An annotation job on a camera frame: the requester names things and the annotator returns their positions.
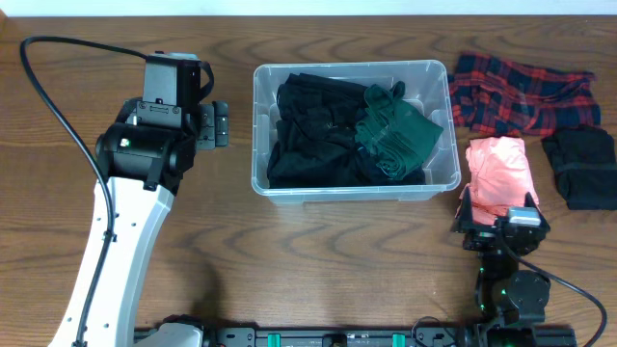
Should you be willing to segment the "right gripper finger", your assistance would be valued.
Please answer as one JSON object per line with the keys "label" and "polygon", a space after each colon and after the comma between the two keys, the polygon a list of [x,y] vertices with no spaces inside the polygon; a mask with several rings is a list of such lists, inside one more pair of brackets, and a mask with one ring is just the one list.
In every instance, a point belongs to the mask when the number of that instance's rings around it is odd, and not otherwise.
{"label": "right gripper finger", "polygon": [[455,217],[456,227],[469,227],[473,224],[472,216],[472,201],[470,196],[469,187],[466,187],[463,191],[463,197],[459,210]]}
{"label": "right gripper finger", "polygon": [[524,205],[523,207],[528,210],[533,216],[540,217],[542,213],[540,212],[538,205],[536,204],[532,194],[527,192],[524,196]]}

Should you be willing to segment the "pink garment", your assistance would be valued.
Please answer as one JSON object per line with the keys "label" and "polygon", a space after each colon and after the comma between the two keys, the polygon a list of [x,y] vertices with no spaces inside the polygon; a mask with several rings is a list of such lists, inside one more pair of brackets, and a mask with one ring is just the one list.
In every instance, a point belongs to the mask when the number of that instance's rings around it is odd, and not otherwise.
{"label": "pink garment", "polygon": [[473,139],[466,158],[470,171],[466,188],[476,224],[491,226],[497,217],[506,216],[510,207],[523,207],[527,193],[539,204],[523,139]]}

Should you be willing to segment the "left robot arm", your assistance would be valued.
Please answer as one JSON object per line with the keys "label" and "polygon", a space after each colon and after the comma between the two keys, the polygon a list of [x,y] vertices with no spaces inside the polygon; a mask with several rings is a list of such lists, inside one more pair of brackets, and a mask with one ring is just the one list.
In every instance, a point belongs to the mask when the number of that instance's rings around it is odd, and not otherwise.
{"label": "left robot arm", "polygon": [[102,181],[84,256],[54,346],[133,346],[158,233],[200,150],[229,143],[228,105],[205,103],[209,63],[188,53],[146,58],[142,96],[125,100],[95,152]]}

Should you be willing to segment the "large black garment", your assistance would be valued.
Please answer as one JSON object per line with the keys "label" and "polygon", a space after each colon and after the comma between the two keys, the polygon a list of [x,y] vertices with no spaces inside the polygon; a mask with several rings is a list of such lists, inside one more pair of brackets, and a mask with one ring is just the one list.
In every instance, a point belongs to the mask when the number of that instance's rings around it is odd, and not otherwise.
{"label": "large black garment", "polygon": [[290,74],[277,92],[281,119],[268,167],[272,189],[365,186],[357,166],[356,122],[366,86]]}

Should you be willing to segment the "dark navy garment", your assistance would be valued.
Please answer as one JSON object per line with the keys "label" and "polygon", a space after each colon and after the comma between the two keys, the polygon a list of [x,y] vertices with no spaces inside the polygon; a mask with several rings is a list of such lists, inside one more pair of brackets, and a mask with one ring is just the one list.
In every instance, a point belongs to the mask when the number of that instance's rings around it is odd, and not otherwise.
{"label": "dark navy garment", "polygon": [[399,186],[399,185],[424,185],[425,173],[422,168],[416,169],[402,179],[394,179],[387,176],[370,160],[356,161],[357,178],[361,185],[365,186]]}

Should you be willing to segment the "green garment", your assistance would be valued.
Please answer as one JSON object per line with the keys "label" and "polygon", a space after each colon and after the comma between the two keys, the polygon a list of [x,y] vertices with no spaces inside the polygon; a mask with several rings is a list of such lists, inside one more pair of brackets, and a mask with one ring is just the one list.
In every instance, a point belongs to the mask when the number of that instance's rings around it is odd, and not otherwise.
{"label": "green garment", "polygon": [[369,168],[396,184],[417,177],[443,133],[441,126],[403,99],[405,92],[402,81],[388,90],[368,87],[363,115],[355,125],[355,142],[367,154]]}

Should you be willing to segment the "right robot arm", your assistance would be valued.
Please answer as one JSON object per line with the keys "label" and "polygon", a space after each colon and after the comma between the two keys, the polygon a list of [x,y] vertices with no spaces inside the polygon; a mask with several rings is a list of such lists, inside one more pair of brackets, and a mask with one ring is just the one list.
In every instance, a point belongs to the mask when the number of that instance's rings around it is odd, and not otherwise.
{"label": "right robot arm", "polygon": [[482,319],[455,335],[458,346],[536,346],[534,326],[545,321],[550,280],[522,270],[522,257],[535,251],[550,226],[529,193],[523,206],[510,207],[489,225],[473,219],[465,189],[452,231],[464,235],[463,249],[478,253],[474,300]]}

